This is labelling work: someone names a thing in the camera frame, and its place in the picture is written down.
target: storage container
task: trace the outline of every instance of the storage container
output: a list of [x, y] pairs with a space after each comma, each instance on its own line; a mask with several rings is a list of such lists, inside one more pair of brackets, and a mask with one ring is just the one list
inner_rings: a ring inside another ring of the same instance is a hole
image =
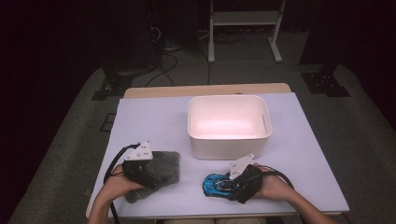
[[250, 153], [258, 158], [272, 125], [259, 96], [197, 96], [189, 104], [188, 133], [197, 159], [236, 160]]

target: gray carpet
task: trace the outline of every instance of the gray carpet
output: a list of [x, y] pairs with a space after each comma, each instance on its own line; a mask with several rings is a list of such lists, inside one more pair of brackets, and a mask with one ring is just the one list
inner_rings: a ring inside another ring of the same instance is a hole
[[[329, 98], [309, 92], [301, 73], [318, 71], [320, 66], [298, 65], [307, 33], [279, 34], [277, 44], [283, 63], [275, 63], [267, 36], [245, 35], [233, 44], [217, 44], [216, 62], [210, 65], [210, 84], [289, 84], [345, 194], [351, 222], [396, 223], [394, 130], [365, 94], [356, 76], [341, 65], [334, 75], [350, 97]], [[206, 54], [205, 41], [200, 47]], [[207, 84], [208, 64], [199, 50], [184, 49], [173, 55], [177, 57], [177, 66], [169, 77], [175, 86]], [[170, 57], [163, 60], [165, 69], [174, 62]], [[132, 86], [143, 87], [160, 72], [137, 77]], [[109, 133], [99, 130], [106, 115], [116, 112], [120, 99], [91, 100], [104, 78], [102, 70], [97, 70], [80, 91], [9, 223], [86, 222], [85, 210], [109, 137]], [[150, 83], [170, 85], [165, 76]], [[285, 223], [300, 223], [297, 217], [283, 219]], [[347, 223], [342, 216], [336, 219]]]

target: white tabletop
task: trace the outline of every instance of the white tabletop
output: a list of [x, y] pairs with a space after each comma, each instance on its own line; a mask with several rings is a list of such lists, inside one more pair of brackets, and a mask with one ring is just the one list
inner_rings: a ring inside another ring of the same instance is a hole
[[[327, 213], [348, 211], [348, 205], [318, 141], [294, 93], [264, 93], [273, 133], [262, 156], [253, 160], [276, 168], [285, 174], [297, 191], [319, 210]], [[206, 197], [202, 190], [204, 178], [210, 174], [229, 172], [229, 161], [196, 160], [191, 154], [187, 133], [188, 105], [192, 96], [121, 99], [111, 131], [87, 216], [93, 199], [103, 186], [109, 164], [126, 146], [149, 140], [153, 151], [180, 153], [180, 180], [158, 190], [137, 203], [121, 197], [114, 204], [119, 217], [171, 218], [216, 216], [265, 216], [293, 214], [284, 202], [250, 199], [245, 204], [221, 198]]]

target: blue toy car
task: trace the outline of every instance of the blue toy car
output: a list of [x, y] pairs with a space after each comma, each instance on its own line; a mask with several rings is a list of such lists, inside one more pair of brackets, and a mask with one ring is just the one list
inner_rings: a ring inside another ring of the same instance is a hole
[[206, 197], [228, 198], [239, 190], [238, 184], [229, 175], [208, 175], [202, 187]]

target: white metal stand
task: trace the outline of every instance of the white metal stand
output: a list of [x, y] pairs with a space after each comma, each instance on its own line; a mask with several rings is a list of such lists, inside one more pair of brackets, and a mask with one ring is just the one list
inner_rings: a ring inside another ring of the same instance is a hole
[[208, 60], [215, 62], [215, 45], [213, 42], [213, 27], [220, 25], [274, 25], [275, 30], [272, 37], [268, 38], [271, 50], [277, 63], [282, 62], [279, 50], [277, 49], [276, 39], [279, 33], [280, 23], [282, 22], [283, 11], [286, 0], [282, 0], [278, 11], [248, 11], [248, 12], [214, 12], [213, 0], [210, 1], [210, 27], [209, 27], [209, 49]]

